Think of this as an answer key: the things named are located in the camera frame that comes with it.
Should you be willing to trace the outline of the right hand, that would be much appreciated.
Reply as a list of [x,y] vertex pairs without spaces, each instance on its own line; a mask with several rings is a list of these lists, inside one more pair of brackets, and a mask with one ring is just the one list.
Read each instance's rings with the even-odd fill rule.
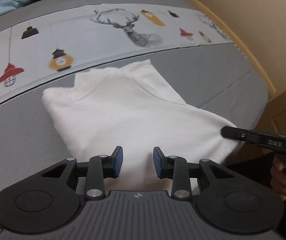
[[286,171],[284,163],[275,156],[273,159],[272,168],[270,170],[272,179],[270,185],[272,189],[278,193],[280,198],[286,200]]

